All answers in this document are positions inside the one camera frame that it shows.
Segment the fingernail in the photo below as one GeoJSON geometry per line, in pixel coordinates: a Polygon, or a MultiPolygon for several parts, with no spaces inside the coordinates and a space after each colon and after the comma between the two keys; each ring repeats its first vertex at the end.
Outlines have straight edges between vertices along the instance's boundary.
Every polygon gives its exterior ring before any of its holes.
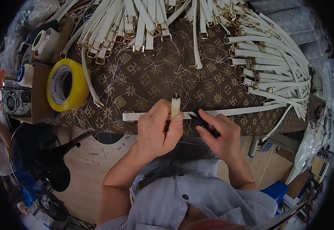
{"type": "Polygon", "coordinates": [[[177,115],[175,118],[176,118],[176,123],[178,125],[182,125],[183,117],[181,116],[181,114],[177,115]]]}

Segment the black scissors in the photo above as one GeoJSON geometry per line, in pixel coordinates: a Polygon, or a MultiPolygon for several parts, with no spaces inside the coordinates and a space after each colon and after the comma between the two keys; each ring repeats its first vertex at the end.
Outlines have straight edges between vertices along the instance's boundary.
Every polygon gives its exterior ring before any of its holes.
{"type": "Polygon", "coordinates": [[[205,128],[206,130],[208,130],[214,137],[219,137],[220,133],[213,127],[213,130],[209,129],[209,124],[208,122],[204,121],[204,119],[202,119],[200,117],[199,114],[199,109],[194,109],[193,112],[195,113],[196,116],[194,116],[193,114],[190,113],[190,117],[192,118],[192,120],[194,121],[194,123],[197,126],[201,126],[203,128],[205,128]]]}

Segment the packing tape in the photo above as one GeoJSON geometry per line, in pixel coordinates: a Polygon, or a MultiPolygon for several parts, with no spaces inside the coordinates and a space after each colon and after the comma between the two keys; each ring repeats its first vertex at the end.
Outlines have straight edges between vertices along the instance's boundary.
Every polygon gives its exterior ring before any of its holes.
{"type": "Polygon", "coordinates": [[[17,72],[17,81],[21,86],[32,88],[32,80],[34,78],[34,66],[25,64],[20,67],[17,72]]]}
{"type": "Polygon", "coordinates": [[[44,31],[44,33],[42,32],[43,30],[37,35],[31,49],[35,51],[35,59],[49,62],[53,59],[53,54],[56,49],[60,34],[53,28],[49,28],[48,30],[44,31]]]}
{"type": "Polygon", "coordinates": [[[85,103],[88,95],[89,87],[81,64],[65,58],[54,65],[48,76],[47,99],[55,111],[76,109],[85,103]],[[67,77],[72,77],[72,87],[66,98],[63,83],[67,77]]]}
{"type": "Polygon", "coordinates": [[[43,43],[45,39],[46,32],[45,30],[40,31],[36,38],[34,39],[34,43],[32,44],[31,50],[32,51],[37,51],[39,49],[39,46],[43,43]]]}

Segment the blue plastic crate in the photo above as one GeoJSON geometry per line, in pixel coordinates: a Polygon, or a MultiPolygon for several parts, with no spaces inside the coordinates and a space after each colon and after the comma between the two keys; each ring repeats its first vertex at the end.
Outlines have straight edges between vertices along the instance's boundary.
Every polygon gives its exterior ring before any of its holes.
{"type": "Polygon", "coordinates": [[[281,181],[277,181],[266,189],[261,190],[261,192],[268,194],[270,197],[276,200],[279,205],[286,192],[289,190],[289,187],[282,183],[281,181]]]}

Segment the brown patterned fabric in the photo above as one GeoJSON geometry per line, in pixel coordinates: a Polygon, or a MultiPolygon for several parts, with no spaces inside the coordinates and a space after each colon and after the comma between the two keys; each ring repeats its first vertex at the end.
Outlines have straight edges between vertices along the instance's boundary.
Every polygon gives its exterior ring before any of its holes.
{"type": "MultiPolygon", "coordinates": [[[[155,39],[155,56],[134,54],[130,49],[114,47],[114,53],[104,66],[87,58],[92,84],[106,106],[99,109],[91,95],[77,110],[59,113],[56,125],[71,126],[111,133],[137,134],[137,122],[123,122],[125,111],[147,112],[155,102],[171,100],[174,93],[182,98],[183,111],[193,108],[219,110],[260,106],[263,98],[246,94],[239,83],[238,68],[227,64],[227,46],[224,33],[217,27],[209,29],[209,39],[199,40],[203,69],[197,70],[193,49],[192,26],[176,21],[170,25],[173,42],[155,39]]],[[[69,58],[81,62],[80,52],[74,44],[69,58]]],[[[285,108],[259,113],[231,116],[241,126],[245,136],[268,133],[279,121],[285,108]]],[[[278,132],[304,130],[306,123],[299,120],[293,109],[284,118],[278,132]]],[[[184,120],[184,133],[198,136],[191,120],[184,120]]]]}

